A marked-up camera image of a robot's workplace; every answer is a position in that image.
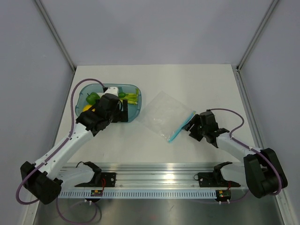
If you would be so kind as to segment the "green bell pepper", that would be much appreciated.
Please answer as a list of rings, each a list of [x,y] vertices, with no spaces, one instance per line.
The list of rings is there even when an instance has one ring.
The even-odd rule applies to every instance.
[[[100,96],[96,92],[92,92],[86,97],[86,101],[89,105],[94,105],[98,99],[100,99]]]

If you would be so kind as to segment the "yellow pear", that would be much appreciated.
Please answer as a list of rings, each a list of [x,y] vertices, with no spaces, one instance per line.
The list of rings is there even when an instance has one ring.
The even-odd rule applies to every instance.
[[[95,111],[95,108],[94,108],[94,106],[92,106],[92,105],[86,105],[84,108],[83,108],[83,112],[86,112],[86,111],[88,111],[88,110],[91,110],[92,112],[94,112]]]

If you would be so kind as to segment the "clear zip top bag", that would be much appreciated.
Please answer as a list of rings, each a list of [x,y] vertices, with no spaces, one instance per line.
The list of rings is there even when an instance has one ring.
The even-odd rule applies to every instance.
[[[195,111],[161,91],[140,112],[137,120],[171,143]]]

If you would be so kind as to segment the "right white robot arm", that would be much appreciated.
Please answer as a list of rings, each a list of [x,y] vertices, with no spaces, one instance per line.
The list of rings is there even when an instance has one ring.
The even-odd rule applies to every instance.
[[[197,179],[200,187],[239,188],[246,187],[256,198],[278,195],[288,186],[288,180],[281,163],[271,148],[251,147],[233,136],[245,122],[229,131],[220,128],[213,109],[194,115],[183,126],[190,137],[221,149],[239,160],[238,163],[223,162],[213,167],[212,172],[200,172]]]

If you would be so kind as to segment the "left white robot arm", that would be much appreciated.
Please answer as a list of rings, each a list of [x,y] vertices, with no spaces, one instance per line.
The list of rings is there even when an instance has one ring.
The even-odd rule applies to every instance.
[[[88,184],[92,187],[104,185],[102,170],[88,161],[74,172],[60,173],[65,163],[89,140],[103,131],[112,122],[128,121],[128,102],[117,95],[106,93],[88,110],[73,121],[65,140],[54,146],[34,163],[28,161],[21,166],[22,182],[25,187],[43,204],[50,204],[62,189]]]

